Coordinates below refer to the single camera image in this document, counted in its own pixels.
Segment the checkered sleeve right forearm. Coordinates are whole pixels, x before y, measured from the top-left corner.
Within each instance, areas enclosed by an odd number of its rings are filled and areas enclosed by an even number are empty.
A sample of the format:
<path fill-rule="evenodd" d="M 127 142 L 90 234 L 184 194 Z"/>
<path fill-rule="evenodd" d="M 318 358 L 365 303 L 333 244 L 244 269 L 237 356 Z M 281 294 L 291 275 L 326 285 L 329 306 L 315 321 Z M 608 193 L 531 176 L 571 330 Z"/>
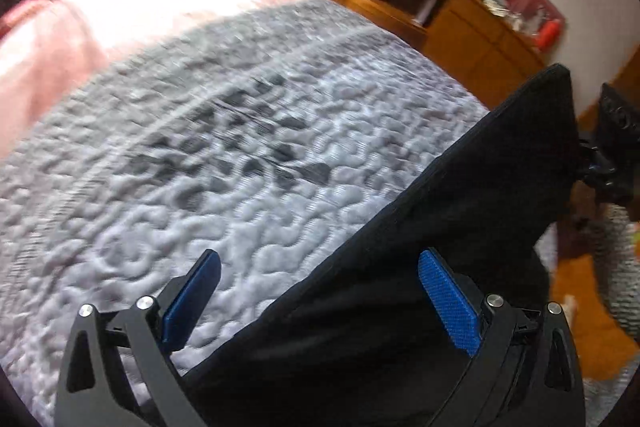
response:
<path fill-rule="evenodd" d="M 620 328 L 639 342 L 639 258 L 625 207 L 603 204 L 590 223 L 600 299 Z"/>

